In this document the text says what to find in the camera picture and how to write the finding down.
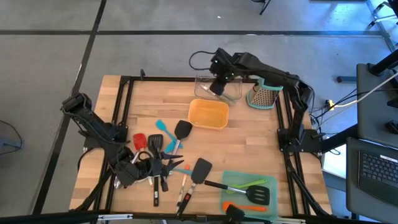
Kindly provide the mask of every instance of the black handle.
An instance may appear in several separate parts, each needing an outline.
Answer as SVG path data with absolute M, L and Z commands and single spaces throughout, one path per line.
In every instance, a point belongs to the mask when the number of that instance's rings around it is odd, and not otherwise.
M 159 206 L 159 177 L 154 178 L 154 207 Z
M 219 184 L 219 183 L 212 182 L 212 181 L 209 181 L 209 180 L 205 180 L 205 185 L 228 190 L 228 186 L 227 186 L 227 185 L 225 185 L 225 184 Z
M 184 199 L 181 202 L 180 208 L 177 211 L 177 217 L 181 218 L 182 213 L 185 210 L 185 207 L 188 205 L 189 200 L 191 199 L 192 195 L 190 193 L 186 193 Z

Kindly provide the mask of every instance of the butcher block tabletop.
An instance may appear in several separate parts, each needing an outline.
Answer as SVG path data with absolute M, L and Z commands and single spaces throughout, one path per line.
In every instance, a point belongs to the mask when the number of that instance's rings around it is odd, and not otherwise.
M 95 113 L 105 122 L 111 121 L 120 78 L 117 75 L 105 75 L 99 89 Z M 183 169 L 188 164 L 192 169 L 197 159 L 201 157 L 213 164 L 207 180 L 214 182 L 221 182 L 224 170 L 273 176 L 278 181 L 279 216 L 289 216 L 292 215 L 292 208 L 284 157 L 277 140 L 279 128 L 277 112 L 275 108 L 259 110 L 248 106 L 244 96 L 252 86 L 253 83 L 242 84 L 243 97 L 236 101 L 235 106 L 229 107 L 229 120 L 224 129 L 217 131 L 192 128 L 189 137 L 182 140 L 183 149 L 177 151 L 178 155 L 183 155 L 181 159 L 184 160 L 178 168 Z M 137 133 L 144 133 L 147 137 L 151 134 L 163 134 L 163 149 L 165 149 L 171 140 L 164 132 L 156 128 L 155 122 L 161 119 L 172 133 L 178 121 L 188 121 L 190 102 L 197 98 L 193 91 L 194 87 L 194 82 L 135 81 L 127 119 L 129 126 L 127 139 L 132 140 L 132 136 Z M 127 90 L 123 91 L 119 118 L 122 117 L 126 92 Z M 285 114 L 282 94 L 281 92 L 280 101 L 283 114 Z M 304 126 L 311 128 L 308 115 L 305 116 Z M 127 146 L 135 152 L 132 142 Z M 103 156 L 102 149 L 94 149 L 82 159 L 70 208 L 79 206 L 97 184 Z M 320 161 L 309 153 L 300 153 L 300 156 L 305 185 L 322 208 L 331 213 Z M 154 193 L 148 181 L 133 184 L 126 189 L 115 189 L 111 211 L 175 213 L 182 179 L 182 173 L 173 172 L 167 179 L 169 191 L 162 192 L 159 187 L 158 207 L 153 206 Z M 192 180 L 188 177 L 184 194 L 191 183 Z M 109 184 L 106 184 L 104 187 L 100 208 L 104 208 L 108 186 Z M 303 213 L 300 191 L 297 186 L 295 189 L 298 210 Z M 197 185 L 184 214 L 221 215 L 220 194 L 220 189 L 203 184 Z

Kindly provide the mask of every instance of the clear plastic container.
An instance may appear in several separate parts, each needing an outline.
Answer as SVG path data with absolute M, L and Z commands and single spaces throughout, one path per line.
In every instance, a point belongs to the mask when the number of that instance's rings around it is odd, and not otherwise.
M 194 99 L 189 106 L 188 120 L 195 127 L 221 130 L 228 124 L 228 113 L 226 103 Z
M 210 91 L 210 85 L 215 77 L 196 76 L 195 77 L 195 95 L 206 100 L 228 101 L 238 100 L 242 97 L 242 79 L 236 77 L 230 83 L 225 85 L 224 92 L 221 97 Z
M 274 222 L 278 219 L 278 181 L 275 177 L 257 174 L 245 174 L 235 171 L 226 170 L 223 172 L 223 184 L 225 185 L 243 185 L 254 182 L 256 180 L 267 180 L 259 186 L 267 187 L 270 192 L 269 205 L 258 205 L 248 200 L 246 195 L 240 193 L 227 194 L 225 190 L 221 190 L 220 209 L 223 211 L 223 202 L 234 202 L 236 205 L 263 206 L 267 208 L 266 212 L 257 212 L 254 210 L 243 210 L 246 217 L 258 218 Z

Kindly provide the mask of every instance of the concrete floor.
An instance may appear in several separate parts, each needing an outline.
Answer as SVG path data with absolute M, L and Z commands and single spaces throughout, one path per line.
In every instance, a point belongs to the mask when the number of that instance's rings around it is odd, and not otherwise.
M 3 0 L 0 29 L 91 30 L 99 5 L 99 0 Z M 106 4 L 99 29 L 352 31 L 366 30 L 372 19 L 364 2 L 279 0 L 272 1 L 263 16 L 258 15 L 260 9 L 260 4 L 244 0 L 113 0 Z M 70 94 L 87 40 L 86 35 L 0 35 L 0 119 L 12 123 L 24 138 L 23 150 L 0 156 L 2 217 L 30 212 L 60 122 L 58 109 Z M 314 87 L 316 106 L 355 88 L 337 84 L 335 77 L 355 75 L 357 63 L 375 63 L 390 53 L 378 36 L 97 36 L 81 91 L 95 102 L 103 75 L 138 75 L 140 69 L 148 76 L 195 76 L 189 56 L 217 47 L 250 52 L 300 75 Z M 208 66 L 209 59 L 201 55 L 193 63 Z M 355 108 L 339 116 L 346 118 L 334 119 L 323 131 L 334 133 L 356 123 Z M 44 212 L 67 211 L 82 145 L 71 123 Z M 330 198 L 339 197 L 331 192 Z M 341 202 L 331 200 L 333 212 L 347 215 L 335 201 Z

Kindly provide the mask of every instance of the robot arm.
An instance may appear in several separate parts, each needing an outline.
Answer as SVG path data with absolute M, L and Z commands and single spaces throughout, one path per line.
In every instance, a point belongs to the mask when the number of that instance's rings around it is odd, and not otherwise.
M 313 89 L 292 75 L 272 66 L 266 65 L 250 53 L 235 53 L 230 56 L 223 49 L 217 49 L 211 59 L 210 72 L 216 75 L 210 90 L 221 95 L 224 87 L 237 76 L 247 78 L 257 75 L 266 80 L 268 86 L 283 86 L 287 89 L 294 109 L 292 125 L 289 127 L 288 139 L 292 144 L 300 144 L 304 136 L 303 117 L 313 97 Z

